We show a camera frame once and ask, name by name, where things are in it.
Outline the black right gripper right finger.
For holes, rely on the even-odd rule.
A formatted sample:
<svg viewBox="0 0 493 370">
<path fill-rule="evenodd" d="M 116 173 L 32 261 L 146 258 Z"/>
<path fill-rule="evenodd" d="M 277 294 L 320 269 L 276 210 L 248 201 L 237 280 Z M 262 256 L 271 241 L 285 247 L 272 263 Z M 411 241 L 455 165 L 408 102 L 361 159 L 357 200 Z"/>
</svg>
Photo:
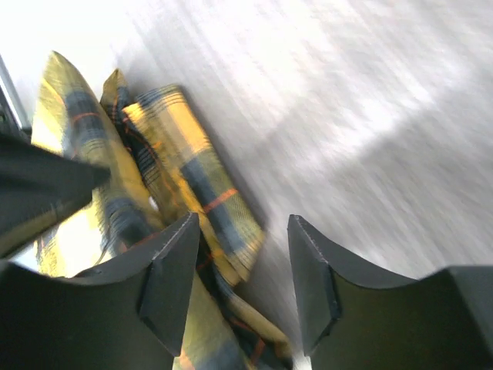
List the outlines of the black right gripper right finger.
<svg viewBox="0 0 493 370">
<path fill-rule="evenodd" d="M 492 269 L 413 279 L 356 255 L 291 215 L 290 262 L 314 369 L 490 369 Z"/>
</svg>

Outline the yellow plaid long sleeve shirt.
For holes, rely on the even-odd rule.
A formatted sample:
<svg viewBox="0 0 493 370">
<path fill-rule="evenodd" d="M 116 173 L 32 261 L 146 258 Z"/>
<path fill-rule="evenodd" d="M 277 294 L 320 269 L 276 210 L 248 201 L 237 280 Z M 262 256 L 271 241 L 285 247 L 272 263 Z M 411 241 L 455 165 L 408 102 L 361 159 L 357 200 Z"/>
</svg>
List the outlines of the yellow plaid long sleeve shirt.
<svg viewBox="0 0 493 370">
<path fill-rule="evenodd" d="M 52 52 L 32 142 L 111 172 L 88 206 L 35 242 L 41 273 L 71 277 L 193 212 L 200 242 L 174 368 L 292 368 L 287 336 L 234 291 L 256 263 L 263 230 L 181 88 L 168 85 L 132 97 L 116 69 L 96 96 L 79 70 Z"/>
</svg>

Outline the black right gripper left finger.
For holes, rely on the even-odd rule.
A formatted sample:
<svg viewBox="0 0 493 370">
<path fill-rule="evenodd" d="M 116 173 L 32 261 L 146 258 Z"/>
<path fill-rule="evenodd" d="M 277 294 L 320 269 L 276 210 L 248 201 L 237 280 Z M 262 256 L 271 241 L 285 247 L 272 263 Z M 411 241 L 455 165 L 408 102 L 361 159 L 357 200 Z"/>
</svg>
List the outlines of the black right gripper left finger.
<svg viewBox="0 0 493 370">
<path fill-rule="evenodd" d="M 187 214 L 72 278 L 1 263 L 3 369 L 170 369 L 180 354 L 200 226 Z"/>
</svg>

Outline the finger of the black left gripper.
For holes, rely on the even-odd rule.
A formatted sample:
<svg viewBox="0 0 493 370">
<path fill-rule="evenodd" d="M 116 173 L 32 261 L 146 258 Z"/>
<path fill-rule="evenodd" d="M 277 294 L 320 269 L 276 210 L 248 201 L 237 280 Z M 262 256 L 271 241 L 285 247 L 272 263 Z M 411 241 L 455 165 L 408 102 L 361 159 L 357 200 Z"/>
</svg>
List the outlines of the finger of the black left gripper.
<svg viewBox="0 0 493 370">
<path fill-rule="evenodd" d="M 1 234 L 47 216 L 56 224 L 92 200 L 109 169 L 70 160 L 1 135 Z"/>
</svg>

